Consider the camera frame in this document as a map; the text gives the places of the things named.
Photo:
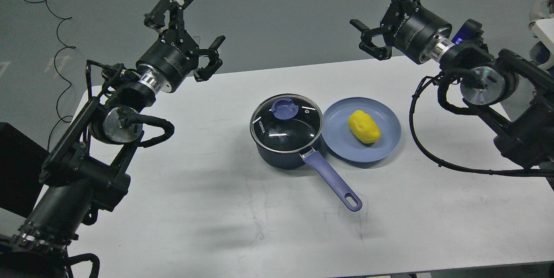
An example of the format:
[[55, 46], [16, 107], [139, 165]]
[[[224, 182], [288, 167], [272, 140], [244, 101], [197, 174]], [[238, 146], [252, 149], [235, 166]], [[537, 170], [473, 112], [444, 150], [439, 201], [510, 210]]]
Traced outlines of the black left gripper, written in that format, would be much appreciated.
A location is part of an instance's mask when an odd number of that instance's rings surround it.
[[[154, 71], [164, 80], [162, 92], [175, 92], [191, 71], [196, 82], [208, 81], [223, 65], [219, 48], [226, 40], [225, 35], [216, 37], [208, 48], [199, 48], [184, 28], [184, 10], [193, 1], [160, 0], [153, 10], [144, 14], [144, 25], [160, 35], [138, 59], [136, 70]], [[199, 57], [208, 58], [206, 67], [198, 68]]]

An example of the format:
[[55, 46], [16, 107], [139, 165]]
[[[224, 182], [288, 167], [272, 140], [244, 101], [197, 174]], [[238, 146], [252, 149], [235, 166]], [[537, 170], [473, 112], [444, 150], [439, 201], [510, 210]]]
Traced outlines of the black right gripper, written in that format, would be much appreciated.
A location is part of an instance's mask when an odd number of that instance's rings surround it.
[[[448, 37], [452, 25], [421, 5], [421, 0], [390, 0], [380, 27], [369, 28], [358, 19], [349, 24], [360, 33], [359, 49], [379, 61], [392, 57], [392, 47], [421, 65], [429, 60], [428, 45], [435, 35]], [[385, 45], [379, 47], [373, 39], [383, 36]]]

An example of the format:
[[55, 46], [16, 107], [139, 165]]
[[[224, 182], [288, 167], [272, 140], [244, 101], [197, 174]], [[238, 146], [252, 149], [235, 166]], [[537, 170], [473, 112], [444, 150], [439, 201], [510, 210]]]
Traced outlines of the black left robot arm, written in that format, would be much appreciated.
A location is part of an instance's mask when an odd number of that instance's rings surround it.
[[91, 262], [91, 278], [99, 276], [97, 255], [69, 256], [68, 246], [79, 226], [95, 224], [99, 211], [113, 211], [127, 195], [136, 150], [174, 134], [171, 122], [142, 110], [159, 92], [176, 92], [189, 74], [207, 81], [223, 64], [224, 36], [200, 48], [185, 29], [184, 10], [193, 1], [160, 0], [145, 14], [158, 39], [136, 67], [87, 60], [87, 102], [41, 167], [39, 182], [48, 189], [16, 233], [1, 240], [3, 278], [71, 278], [82, 262]]

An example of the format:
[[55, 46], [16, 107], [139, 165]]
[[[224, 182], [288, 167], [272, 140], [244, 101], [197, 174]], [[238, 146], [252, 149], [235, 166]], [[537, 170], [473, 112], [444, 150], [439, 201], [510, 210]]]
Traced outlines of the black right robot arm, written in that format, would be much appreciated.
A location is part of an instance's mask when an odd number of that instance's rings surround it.
[[[396, 48], [418, 65], [429, 60], [438, 63], [439, 73], [418, 84], [408, 114], [413, 141], [428, 159], [463, 173], [553, 179], [553, 170], [538, 168], [553, 161], [553, 77], [548, 71], [508, 49], [493, 57], [483, 42], [482, 25], [472, 19], [450, 39], [452, 25], [424, 8], [421, 0], [390, 0], [377, 28], [357, 19], [350, 24], [361, 33], [359, 49], [378, 60], [390, 59]], [[535, 94], [529, 107], [510, 121], [492, 105], [512, 96], [520, 78], [533, 84]], [[431, 84], [437, 86], [439, 106], [459, 116], [480, 118], [496, 134], [493, 143], [501, 156], [520, 169], [471, 169], [429, 152], [417, 137], [413, 116], [417, 100]]]

